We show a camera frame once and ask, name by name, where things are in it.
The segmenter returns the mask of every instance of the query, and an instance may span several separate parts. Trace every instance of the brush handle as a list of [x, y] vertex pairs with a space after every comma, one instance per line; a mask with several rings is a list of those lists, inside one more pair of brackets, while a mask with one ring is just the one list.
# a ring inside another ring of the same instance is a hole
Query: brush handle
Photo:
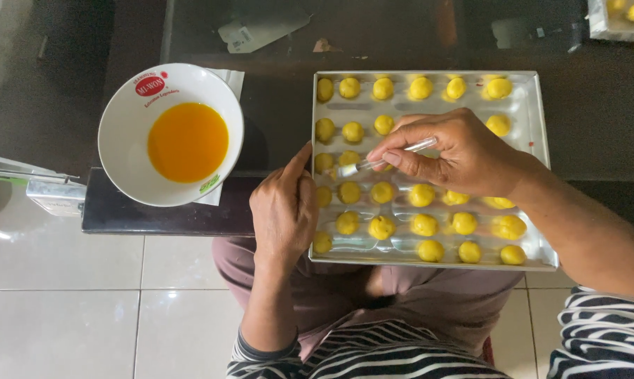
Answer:
[[[418, 141], [415, 142], [414, 144], [406, 147], [405, 151], [412, 151], [412, 152], [418, 152], [424, 148], [430, 148], [431, 146], [436, 145], [436, 137], [429, 137], [429, 138], [425, 138], [422, 141]], [[376, 160], [375, 162], [366, 162], [363, 163], [362, 165], [357, 165], [356, 167], [358, 168], [357, 171], [361, 171], [361, 170], [365, 170], [367, 168], [376, 168], [376, 167], [380, 167], [382, 165], [388, 165], [389, 163], [387, 163], [386, 160], [381, 159], [381, 160]]]

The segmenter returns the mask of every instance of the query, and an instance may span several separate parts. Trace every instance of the pink pants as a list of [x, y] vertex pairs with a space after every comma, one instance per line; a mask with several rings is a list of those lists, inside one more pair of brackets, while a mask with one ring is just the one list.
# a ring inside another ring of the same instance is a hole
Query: pink pants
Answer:
[[[214, 263], [237, 299], [246, 308], [254, 283], [253, 238], [215, 238]], [[291, 274], [298, 340], [305, 360], [329, 331], [339, 326], [398, 319], [431, 330], [475, 356], [499, 318], [522, 272], [382, 266], [384, 294], [390, 305], [365, 309], [351, 289], [371, 266], [325, 264], [305, 253]]]

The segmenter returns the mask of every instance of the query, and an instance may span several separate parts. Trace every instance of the white napkin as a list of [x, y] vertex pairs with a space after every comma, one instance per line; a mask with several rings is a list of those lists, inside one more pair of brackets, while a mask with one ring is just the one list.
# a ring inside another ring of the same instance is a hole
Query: white napkin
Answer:
[[[239, 101], [239, 97], [242, 94], [242, 82], [244, 81], [244, 72], [213, 68], [208, 68], [208, 70], [216, 73], [221, 79], [228, 83], [231, 90], [233, 90], [235, 97], [237, 97], [237, 101]], [[194, 201], [194, 203], [219, 206], [222, 188], [223, 183], [219, 184], [219, 186], [214, 188], [214, 190], [210, 193]]]

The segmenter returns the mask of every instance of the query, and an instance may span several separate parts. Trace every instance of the red logo on bowl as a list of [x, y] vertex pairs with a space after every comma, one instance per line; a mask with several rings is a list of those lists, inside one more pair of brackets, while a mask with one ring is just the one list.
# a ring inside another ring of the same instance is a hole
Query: red logo on bowl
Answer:
[[165, 87], [165, 81], [157, 76], [149, 76], [137, 83], [134, 89], [140, 96], [153, 96], [156, 93], [162, 91]]

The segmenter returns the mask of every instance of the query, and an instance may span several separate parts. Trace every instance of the baking tray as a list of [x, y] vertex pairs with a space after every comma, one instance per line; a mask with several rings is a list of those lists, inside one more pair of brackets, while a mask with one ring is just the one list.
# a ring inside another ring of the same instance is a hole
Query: baking tray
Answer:
[[[454, 102], [447, 102], [441, 98], [441, 93], [449, 82], [448, 74], [460, 75], [468, 87], [464, 95]], [[488, 101], [481, 97], [484, 84], [492, 78], [490, 75], [504, 75], [513, 83], [514, 90], [506, 99]], [[419, 76], [428, 77], [433, 82], [433, 91], [427, 99], [411, 100], [407, 96], [408, 87], [410, 82]], [[394, 95], [391, 99], [375, 100], [372, 97], [373, 83], [381, 77], [387, 77], [394, 82]], [[328, 78], [334, 84], [334, 95], [325, 103], [317, 100], [317, 82], [321, 78]], [[340, 96], [338, 86], [344, 78], [356, 78], [361, 83], [359, 96], [354, 99], [344, 99]], [[444, 189], [437, 186], [434, 186], [436, 192], [434, 201], [428, 207], [415, 208], [407, 204], [406, 194], [413, 184], [422, 182], [395, 168], [381, 173], [361, 172], [347, 178], [358, 183], [361, 188], [361, 199], [355, 204], [346, 205], [341, 203], [336, 196], [337, 185], [342, 183], [342, 180], [333, 182], [329, 177], [316, 175], [314, 172], [314, 157], [322, 152], [332, 154], [334, 161], [337, 162], [342, 151], [352, 150], [359, 153], [363, 160], [366, 153], [383, 138], [373, 128], [373, 122], [379, 115], [389, 115], [397, 121], [405, 114], [445, 113], [459, 107], [471, 108], [484, 122], [491, 115], [506, 113], [512, 120], [512, 129], [503, 139], [514, 148], [533, 154], [550, 168], [538, 73], [530, 71], [318, 72], [314, 75], [313, 88], [312, 176], [318, 186], [328, 185], [333, 194], [331, 204], [320, 209], [318, 221], [318, 230], [331, 235], [333, 248], [325, 254], [318, 254], [310, 246], [309, 257], [313, 262], [513, 271], [554, 271], [558, 267], [557, 254], [529, 218], [518, 208], [499, 211], [484, 205], [478, 198], [472, 198], [463, 205], [447, 206], [440, 201]], [[330, 118], [336, 125], [336, 132], [329, 144], [316, 142], [314, 137], [315, 122], [323, 117]], [[341, 128], [349, 121], [358, 121], [364, 127], [365, 136], [358, 144], [348, 144], [342, 137]], [[437, 151], [420, 151], [420, 153], [438, 155]], [[373, 184], [379, 181], [387, 181], [395, 186], [396, 196], [393, 201], [376, 204], [371, 200], [369, 191]], [[336, 231], [335, 220], [344, 211], [359, 213], [360, 227], [352, 235], [340, 235]], [[442, 231], [433, 237], [421, 237], [411, 233], [408, 221], [414, 213], [419, 211], [434, 216], [439, 221]], [[480, 226], [474, 234], [462, 236], [443, 232], [448, 229], [443, 228], [447, 224], [448, 217], [459, 211], [469, 211], [476, 215]], [[370, 237], [367, 232], [369, 220], [379, 214], [388, 216], [397, 227], [396, 233], [387, 240], [378, 241]], [[521, 239], [508, 241], [488, 235], [489, 232], [486, 231], [486, 229], [489, 230], [488, 221], [504, 214], [517, 215], [527, 224], [528, 230]], [[436, 239], [443, 244], [446, 253], [441, 262], [424, 262], [418, 257], [416, 245], [423, 239]], [[480, 263], [465, 264], [460, 261], [457, 248], [461, 241], [465, 240], [475, 241], [481, 246]], [[528, 256], [523, 265], [510, 266], [501, 262], [499, 250], [508, 244], [523, 247]]]
[[623, 17], [623, 13], [634, 4], [626, 0], [623, 12], [608, 17], [607, 0], [588, 0], [590, 37], [599, 40], [621, 40], [634, 42], [634, 22]]

